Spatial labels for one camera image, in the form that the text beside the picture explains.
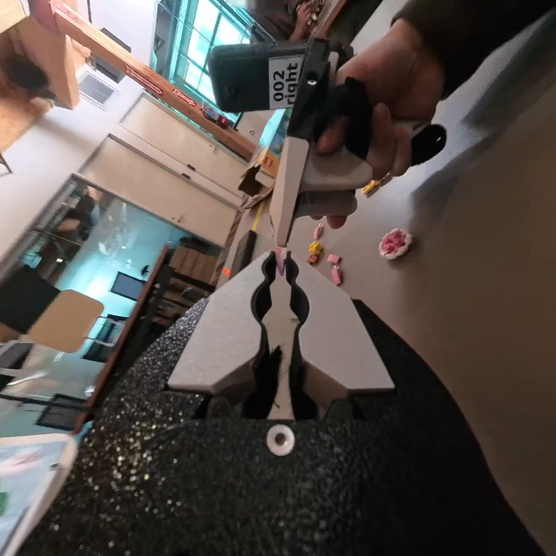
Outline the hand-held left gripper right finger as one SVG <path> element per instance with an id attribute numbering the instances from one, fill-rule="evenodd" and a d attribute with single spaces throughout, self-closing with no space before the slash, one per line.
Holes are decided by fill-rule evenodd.
<path id="1" fill-rule="evenodd" d="M 305 261 L 287 258 L 294 332 L 289 387 L 294 418 L 319 418 L 336 400 L 392 392 L 351 297 Z"/>

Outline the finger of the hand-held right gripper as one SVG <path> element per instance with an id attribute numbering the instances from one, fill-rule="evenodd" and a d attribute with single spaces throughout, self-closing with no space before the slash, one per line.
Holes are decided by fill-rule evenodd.
<path id="1" fill-rule="evenodd" d="M 308 152 L 308 141 L 286 136 L 269 208 L 277 247 L 288 244 Z"/>

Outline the grey desk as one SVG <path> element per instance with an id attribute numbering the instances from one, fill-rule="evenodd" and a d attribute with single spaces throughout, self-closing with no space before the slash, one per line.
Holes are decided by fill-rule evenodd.
<path id="1" fill-rule="evenodd" d="M 512 39 L 441 105 L 444 153 L 325 237 L 354 259 L 353 291 L 448 386 L 555 555 L 555 11 Z M 413 243 L 387 260 L 395 228 Z"/>

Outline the yellow cardboard toy box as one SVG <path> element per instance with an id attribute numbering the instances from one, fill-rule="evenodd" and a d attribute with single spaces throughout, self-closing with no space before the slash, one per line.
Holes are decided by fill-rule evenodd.
<path id="1" fill-rule="evenodd" d="M 239 191 L 240 212 L 246 212 L 267 198 L 274 189 L 292 109 L 278 109 L 270 117 L 246 171 Z"/>

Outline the red fire extinguisher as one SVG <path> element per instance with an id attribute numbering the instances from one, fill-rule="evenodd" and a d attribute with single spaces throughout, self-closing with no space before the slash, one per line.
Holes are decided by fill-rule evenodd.
<path id="1" fill-rule="evenodd" d="M 218 125 L 220 128 L 222 129 L 230 128 L 231 125 L 230 120 L 225 115 L 219 113 L 217 110 L 214 110 L 211 106 L 203 105 L 201 111 L 206 119 Z"/>

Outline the teal framed window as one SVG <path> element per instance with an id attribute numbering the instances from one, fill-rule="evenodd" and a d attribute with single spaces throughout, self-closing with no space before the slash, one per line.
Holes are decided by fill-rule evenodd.
<path id="1" fill-rule="evenodd" d="M 157 1 L 150 66 L 186 96 L 235 124 L 215 102 L 207 58 L 215 46 L 248 44 L 255 20 L 228 1 Z"/>

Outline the black flat case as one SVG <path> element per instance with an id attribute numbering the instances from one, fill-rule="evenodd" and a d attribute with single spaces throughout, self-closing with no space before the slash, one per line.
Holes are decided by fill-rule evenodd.
<path id="1" fill-rule="evenodd" d="M 237 249 L 233 259 L 233 265 L 231 268 L 231 274 L 238 274 L 251 263 L 253 259 L 256 239 L 257 233 L 253 230 L 248 230 L 248 232 L 243 235 L 237 245 Z"/>

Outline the stacked cardboard boxes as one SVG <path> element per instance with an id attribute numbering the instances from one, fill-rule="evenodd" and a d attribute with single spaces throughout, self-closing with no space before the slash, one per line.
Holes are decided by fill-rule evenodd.
<path id="1" fill-rule="evenodd" d="M 179 245 L 174 249 L 169 265 L 181 275 L 211 284 L 217 261 L 216 256 Z"/>

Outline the white door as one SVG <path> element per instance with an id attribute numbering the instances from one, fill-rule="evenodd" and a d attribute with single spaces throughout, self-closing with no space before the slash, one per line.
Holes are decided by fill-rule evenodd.
<path id="1" fill-rule="evenodd" d="M 163 169 L 112 138 L 81 174 L 94 184 L 214 244 L 223 244 L 236 210 L 183 176 Z"/>
<path id="2" fill-rule="evenodd" d="M 163 103 L 142 94 L 121 124 L 214 183 L 230 191 L 239 189 L 247 162 Z"/>

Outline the wooden pillar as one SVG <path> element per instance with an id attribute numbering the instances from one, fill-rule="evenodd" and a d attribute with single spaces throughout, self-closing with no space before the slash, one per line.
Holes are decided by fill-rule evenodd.
<path id="1" fill-rule="evenodd" d="M 223 128 L 204 115 L 202 105 L 135 58 L 121 45 L 96 29 L 85 18 L 61 1 L 50 1 L 57 27 L 92 54 L 115 66 L 146 91 L 182 113 L 219 143 L 245 160 L 250 160 L 255 145 L 238 131 Z"/>

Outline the beige rounded panel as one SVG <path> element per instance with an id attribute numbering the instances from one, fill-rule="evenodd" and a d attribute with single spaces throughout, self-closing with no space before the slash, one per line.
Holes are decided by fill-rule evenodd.
<path id="1" fill-rule="evenodd" d="M 64 353 L 81 349 L 105 306 L 75 290 L 63 290 L 25 333 L 31 342 Z"/>

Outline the wooden ceiling beam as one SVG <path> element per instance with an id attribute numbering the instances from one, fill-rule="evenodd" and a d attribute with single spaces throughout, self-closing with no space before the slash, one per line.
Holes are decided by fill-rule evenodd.
<path id="1" fill-rule="evenodd" d="M 87 54 L 32 16 L 34 1 L 1 1 L 1 153 L 52 107 L 80 102 L 77 70 Z"/>

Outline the white booklet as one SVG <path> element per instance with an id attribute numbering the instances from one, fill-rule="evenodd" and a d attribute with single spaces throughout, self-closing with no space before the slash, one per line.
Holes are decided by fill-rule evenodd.
<path id="1" fill-rule="evenodd" d="M 50 509 L 78 453 L 70 434 L 1 438 L 1 555 L 17 555 Z"/>

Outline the glass wall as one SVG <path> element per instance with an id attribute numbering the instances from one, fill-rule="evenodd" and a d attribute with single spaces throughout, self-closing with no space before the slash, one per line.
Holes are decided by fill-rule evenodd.
<path id="1" fill-rule="evenodd" d="M 81 349 L 64 353 L 34 345 L 3 393 L 49 399 L 88 398 L 136 301 L 110 293 L 118 272 L 147 281 L 164 244 L 167 259 L 182 245 L 218 257 L 221 248 L 111 193 L 83 182 L 41 216 L 1 263 L 1 279 L 28 267 L 59 290 L 103 303 Z"/>

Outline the wall air vent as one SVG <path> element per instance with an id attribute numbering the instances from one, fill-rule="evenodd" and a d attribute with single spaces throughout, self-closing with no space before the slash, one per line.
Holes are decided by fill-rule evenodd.
<path id="1" fill-rule="evenodd" d="M 80 96 L 98 107 L 104 108 L 116 90 L 93 73 L 83 73 L 78 87 Z"/>

